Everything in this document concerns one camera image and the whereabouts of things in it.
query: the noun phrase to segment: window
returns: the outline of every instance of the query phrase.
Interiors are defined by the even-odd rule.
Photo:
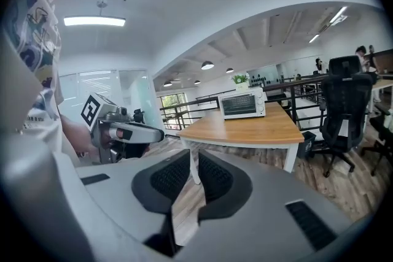
[[[184,93],[160,96],[158,99],[160,100],[161,108],[187,102]],[[187,106],[161,110],[161,117],[163,119],[165,129],[181,130],[191,124],[192,121],[188,111],[189,109]]]

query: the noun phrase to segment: printed shirt graphic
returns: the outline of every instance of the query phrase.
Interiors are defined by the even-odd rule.
[[[58,81],[61,41],[51,1],[12,0],[3,27],[15,51],[43,87],[23,132],[43,140],[53,151],[61,151],[63,131],[56,106],[63,101]]]

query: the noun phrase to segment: black hair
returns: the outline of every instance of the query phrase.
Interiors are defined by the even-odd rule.
[[[320,58],[315,59],[315,63],[316,63],[317,69],[319,71],[322,71],[322,65],[318,63],[319,60],[321,60],[321,59]]]
[[[365,48],[363,45],[360,46],[360,47],[357,47],[355,52],[356,52],[356,53],[357,53],[357,52],[362,52],[363,54],[366,54],[366,53],[367,53],[366,48]]]

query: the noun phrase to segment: shirt sleeve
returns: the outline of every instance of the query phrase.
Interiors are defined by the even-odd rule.
[[[64,97],[61,92],[59,75],[57,75],[57,80],[56,80],[55,101],[56,101],[56,105],[60,105],[64,101]]]

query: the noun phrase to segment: black metal railing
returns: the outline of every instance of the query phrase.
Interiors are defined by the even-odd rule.
[[[313,107],[319,107],[320,103],[324,100],[324,97],[322,95],[322,90],[321,90],[321,82],[323,79],[327,77],[327,75],[319,75],[319,76],[310,76],[310,78],[303,79],[303,80],[294,80],[290,82],[285,82],[285,83],[278,83],[274,85],[268,85],[263,88],[265,92],[268,93],[268,100],[266,102],[279,102],[280,104],[283,101],[289,101],[290,106],[289,108],[285,108],[284,110],[288,113],[288,115],[291,117],[292,121],[296,124],[300,121],[305,121],[305,120],[312,120],[312,119],[320,119],[321,116],[311,116],[311,117],[302,117],[298,118],[297,111],[302,110],[302,109],[310,109]],[[160,110],[163,110],[164,113],[162,114],[163,117],[163,122],[165,125],[166,129],[176,129],[176,130],[181,130],[193,123],[194,120],[200,119],[202,117],[192,117],[189,114],[190,113],[195,113],[195,112],[204,112],[207,110],[215,110],[220,108],[219,104],[219,98],[218,95],[220,94],[225,94],[230,91],[224,91],[216,94],[210,94],[209,97],[207,96],[201,96],[196,98],[196,101],[192,102],[185,102],[182,104],[178,105],[173,105],[173,106],[168,106],[168,107],[162,107]],[[269,92],[273,91],[279,91],[279,94],[269,96]],[[312,105],[307,105],[307,106],[296,106],[296,99],[302,98],[302,99],[307,99],[314,104]],[[201,105],[201,104],[212,104],[216,103],[215,107],[212,108],[207,108],[207,109],[196,109],[196,110],[190,110],[189,106],[191,105]],[[186,107],[186,110],[179,110],[181,107]],[[166,110],[168,109],[174,109],[173,113],[165,113]],[[319,126],[315,127],[307,127],[307,128],[301,128],[300,125],[299,130],[300,131],[306,131],[306,130],[312,130],[312,129],[318,129]]]

